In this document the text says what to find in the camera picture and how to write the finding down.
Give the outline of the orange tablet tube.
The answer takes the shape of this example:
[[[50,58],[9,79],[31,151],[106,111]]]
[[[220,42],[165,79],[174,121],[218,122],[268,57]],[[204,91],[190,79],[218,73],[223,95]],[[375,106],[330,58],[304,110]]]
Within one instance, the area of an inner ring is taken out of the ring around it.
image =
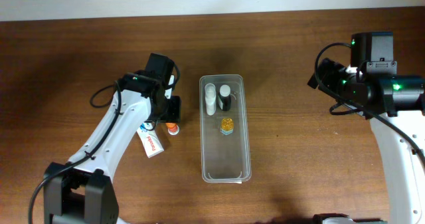
[[[172,136],[175,136],[179,133],[179,126],[176,123],[166,123],[166,127],[168,130],[168,133]]]

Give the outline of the white pump bottle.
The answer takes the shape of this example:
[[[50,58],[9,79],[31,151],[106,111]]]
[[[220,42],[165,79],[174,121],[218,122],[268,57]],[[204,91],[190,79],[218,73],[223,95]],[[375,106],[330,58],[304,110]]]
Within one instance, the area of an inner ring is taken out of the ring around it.
[[[209,116],[216,112],[216,88],[213,83],[205,85],[205,104],[206,111]]]

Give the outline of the dark bottle white cap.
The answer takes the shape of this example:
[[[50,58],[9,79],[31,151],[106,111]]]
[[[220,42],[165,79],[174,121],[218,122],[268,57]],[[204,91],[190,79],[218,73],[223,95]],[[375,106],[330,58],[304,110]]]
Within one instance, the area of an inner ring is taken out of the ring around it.
[[[218,105],[222,111],[229,111],[231,107],[230,87],[223,84],[218,92]]]

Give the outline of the gold lid small jar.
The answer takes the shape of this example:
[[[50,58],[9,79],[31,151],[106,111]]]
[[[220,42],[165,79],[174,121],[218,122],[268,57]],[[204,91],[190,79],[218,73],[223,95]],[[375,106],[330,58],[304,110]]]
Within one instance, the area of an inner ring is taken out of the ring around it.
[[[232,118],[223,118],[220,123],[220,132],[224,135],[233,133],[234,121]]]

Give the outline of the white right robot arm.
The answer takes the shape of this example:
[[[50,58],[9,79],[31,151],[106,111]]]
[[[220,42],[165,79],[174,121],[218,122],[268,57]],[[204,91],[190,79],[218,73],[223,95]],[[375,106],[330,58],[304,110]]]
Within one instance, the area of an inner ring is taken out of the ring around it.
[[[332,97],[334,116],[369,121],[381,154],[389,223],[424,222],[424,78],[399,75],[389,31],[355,33],[349,66],[316,56],[308,86]]]

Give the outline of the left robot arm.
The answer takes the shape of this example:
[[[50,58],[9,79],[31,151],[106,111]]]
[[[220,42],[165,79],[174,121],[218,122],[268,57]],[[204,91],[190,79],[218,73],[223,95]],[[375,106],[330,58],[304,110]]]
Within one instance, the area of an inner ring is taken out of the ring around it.
[[[171,95],[180,78],[167,56],[152,53],[143,70],[111,87],[108,111],[83,146],[65,164],[52,162],[30,200],[28,222],[43,192],[45,223],[123,223],[113,179],[127,147],[144,123],[178,123],[181,99]]]

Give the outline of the clear plastic container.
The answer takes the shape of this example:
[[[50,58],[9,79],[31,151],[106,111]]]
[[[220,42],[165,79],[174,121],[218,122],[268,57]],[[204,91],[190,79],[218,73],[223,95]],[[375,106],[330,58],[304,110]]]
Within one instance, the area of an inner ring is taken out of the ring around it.
[[[209,116],[205,104],[205,85],[216,88],[216,112]],[[218,92],[229,85],[231,107],[222,111],[218,105]],[[199,81],[199,110],[201,129],[202,177],[207,183],[242,183],[251,177],[250,146],[243,79],[238,74],[206,75]],[[223,118],[234,121],[233,133],[220,132]]]

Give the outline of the white Panadol box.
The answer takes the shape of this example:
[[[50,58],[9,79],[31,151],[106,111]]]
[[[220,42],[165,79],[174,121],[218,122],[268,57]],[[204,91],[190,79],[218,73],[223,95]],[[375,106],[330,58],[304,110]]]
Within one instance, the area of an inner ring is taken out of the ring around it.
[[[151,124],[142,124],[137,129],[137,134],[143,144],[143,148],[148,158],[152,158],[164,151],[164,148]]]

